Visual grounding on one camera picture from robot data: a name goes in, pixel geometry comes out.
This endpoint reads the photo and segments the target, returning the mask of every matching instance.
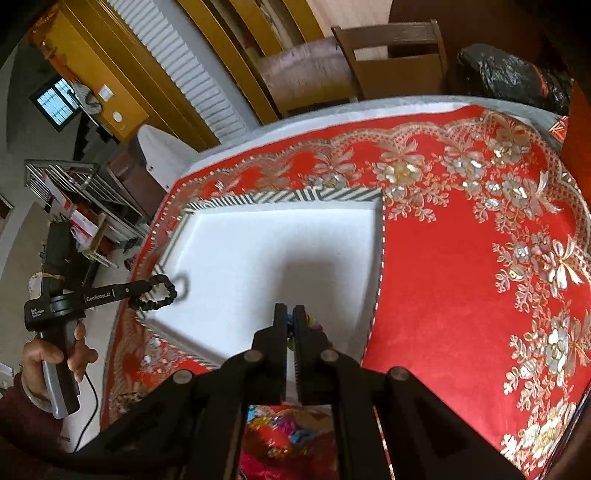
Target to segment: black plastic bag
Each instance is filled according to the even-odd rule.
[[[466,75],[470,95],[524,103],[559,115],[569,114],[572,80],[561,74],[484,44],[463,48],[457,61]]]

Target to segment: striped border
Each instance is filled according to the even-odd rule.
[[[376,291],[376,299],[374,302],[374,309],[372,312],[372,319],[369,325],[369,332],[367,340],[365,341],[365,347],[363,349],[362,360],[365,357],[369,340],[371,338],[374,324],[376,321],[376,313],[378,311],[379,298],[382,293],[382,279],[384,276],[384,253],[385,253],[385,241],[386,241],[386,202],[384,200],[384,194],[382,190],[370,189],[367,187],[360,188],[323,188],[323,187],[306,187],[301,190],[276,190],[268,192],[256,192],[246,193],[243,195],[224,195],[222,197],[213,197],[208,200],[197,200],[189,202],[184,209],[184,213],[175,227],[175,230],[166,246],[166,249],[156,265],[152,273],[154,275],[164,274],[163,265],[166,264],[171,251],[174,249],[178,238],[187,225],[188,219],[194,213],[200,210],[221,208],[221,207],[233,207],[239,205],[262,205],[267,203],[294,203],[294,202],[374,202],[381,200],[382,204],[382,235],[381,235],[381,249],[380,249],[380,261],[379,261],[379,280],[378,289]],[[150,300],[155,300],[152,292],[147,294]],[[157,327],[147,323],[147,316],[144,312],[137,312],[137,321],[139,321],[143,327],[148,329],[157,338],[167,342],[169,345],[175,347],[182,355],[193,361],[203,365],[209,370],[220,368],[222,364],[202,357],[196,353],[190,353],[188,350],[191,349],[188,345],[180,345],[178,341],[171,341],[168,336],[159,331]]]
[[[185,212],[197,212],[198,210],[233,207],[237,205],[261,205],[264,203],[287,202],[373,202],[382,197],[382,191],[378,189],[342,188],[328,189],[322,187],[306,187],[301,190],[270,190],[267,192],[245,193],[243,195],[224,195],[208,200],[190,202],[185,207]]]

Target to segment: window frame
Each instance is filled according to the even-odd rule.
[[[57,132],[61,132],[62,130],[64,130],[64,128],[66,127],[67,124],[69,124],[77,115],[78,113],[82,110],[80,108],[80,105],[77,106],[77,108],[75,109],[74,107],[72,107],[72,104],[68,101],[67,98],[65,98],[61,92],[57,89],[54,88],[54,85],[59,82],[60,80],[64,80],[61,76],[56,75],[54,76],[51,80],[48,80],[47,82],[45,82],[43,84],[43,86],[41,88],[39,88],[38,90],[35,91],[35,93],[33,93],[29,99],[35,104],[35,106],[37,107],[37,110],[39,110],[43,116],[48,120],[49,123],[51,123],[51,126],[57,131]],[[50,89],[52,89],[57,96],[66,103],[66,105],[73,110],[73,113],[61,124],[58,125],[57,122],[51,117],[51,115],[49,114],[49,112],[47,112],[37,101],[41,95],[43,95],[44,93],[46,93],[47,91],[49,91]]]

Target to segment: light switch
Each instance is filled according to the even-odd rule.
[[[113,95],[113,91],[107,87],[107,85],[103,85],[99,90],[99,97],[101,97],[105,102],[108,102]]]

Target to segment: cable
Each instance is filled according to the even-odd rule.
[[[86,430],[88,429],[88,427],[92,423],[92,420],[94,420],[96,412],[99,411],[99,396],[96,394],[95,386],[92,384],[90,377],[88,376],[88,372],[84,372],[84,376],[86,377],[86,379],[88,380],[88,383],[90,384],[90,387],[92,389],[92,393],[94,393],[94,395],[95,395],[95,410],[94,410],[94,412],[92,412],[92,415],[90,416],[90,418],[86,422],[86,425],[84,425],[84,428],[82,429],[82,433],[80,434],[80,437],[78,437],[78,442],[76,443],[76,448],[74,448],[74,452],[78,451],[78,447],[80,446],[80,442],[82,441],[82,437],[84,436],[84,434],[86,433]]]

